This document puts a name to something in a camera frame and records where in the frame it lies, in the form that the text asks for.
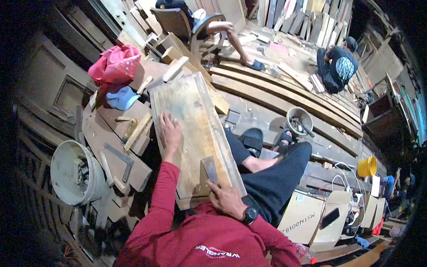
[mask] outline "person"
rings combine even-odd
[[[323,48],[317,50],[316,74],[330,94],[342,91],[356,73],[359,67],[359,62],[353,56],[356,50],[357,42],[351,36],[345,39],[342,47],[331,45],[328,50]]]
[[[114,266],[269,266],[267,250],[272,266],[301,266],[296,247],[271,223],[277,223],[275,217],[304,173],[311,155],[309,143],[291,145],[292,135],[286,129],[276,143],[282,156],[261,160],[225,130],[236,163],[251,170],[242,175],[248,196],[241,198],[235,188],[207,182],[218,202],[193,208],[180,227],[171,231],[180,172],[175,166],[176,152],[182,132],[170,114],[161,112],[158,124],[164,155],[151,206]]]
[[[408,188],[411,185],[411,176],[408,176],[404,180],[404,185],[401,188],[400,186],[400,171],[399,168],[396,173],[396,178],[394,176],[384,177],[383,182],[386,183],[386,188],[384,192],[384,197],[387,201],[388,207],[386,207],[386,217],[398,217],[402,212],[403,208],[408,204],[407,201],[407,192]]]
[[[184,11],[185,15],[188,18],[188,22],[190,23],[190,27],[193,27],[199,22],[199,20],[203,19],[203,16],[197,16],[192,13],[192,11],[188,8],[184,0],[157,0],[155,7],[165,8],[165,9],[174,9],[180,8]],[[229,21],[212,21],[210,22],[205,29],[198,35],[198,39],[204,39],[209,34],[214,34],[216,32],[226,32],[227,38],[230,41],[230,44],[236,49],[236,51],[240,55],[240,64],[243,66],[247,66],[254,70],[264,70],[265,65],[258,60],[255,60],[249,56],[249,54],[243,50],[242,45],[239,41],[239,37],[237,36],[237,32],[234,29],[234,26]]]

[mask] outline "wooden chair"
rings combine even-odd
[[[167,35],[168,32],[175,34],[187,47],[189,47],[191,53],[198,59],[201,58],[199,53],[200,45],[210,37],[209,35],[202,36],[202,30],[212,21],[225,21],[225,16],[223,14],[213,14],[200,20],[193,29],[191,29],[188,18],[181,9],[150,8],[150,11],[161,25],[163,33],[165,35]],[[224,40],[225,32],[220,32],[219,43],[211,46],[207,50],[207,53],[214,51],[216,48],[221,49]]]

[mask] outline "black slide sandal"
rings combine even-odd
[[[248,63],[246,63],[245,66],[253,70],[265,70],[264,63],[261,63],[258,60],[254,60],[254,63],[252,65],[249,65]]]
[[[260,157],[264,142],[263,131],[258,128],[247,129],[240,136],[239,140],[252,156],[256,158]]]
[[[282,134],[280,135],[279,139],[277,140],[277,142],[274,144],[274,146],[272,147],[272,149],[274,149],[275,147],[279,147],[279,149],[281,147],[285,148],[288,145],[285,144],[284,142],[282,142],[282,140],[286,140],[288,141],[289,145],[292,144],[293,139],[291,136],[287,135],[287,132],[290,132],[291,130],[289,128],[285,128],[282,132]]]

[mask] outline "black wristwatch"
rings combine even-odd
[[[247,207],[245,210],[245,217],[242,220],[242,223],[244,224],[250,224],[254,220],[256,220],[258,217],[258,211],[254,208]]]

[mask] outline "wooden door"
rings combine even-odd
[[[224,14],[226,20],[234,24],[237,33],[241,32],[246,25],[241,0],[196,0],[196,4],[198,8],[203,8],[208,15]]]
[[[97,88],[46,36],[36,36],[34,43],[16,99],[50,126],[73,137],[76,108],[85,107]]]

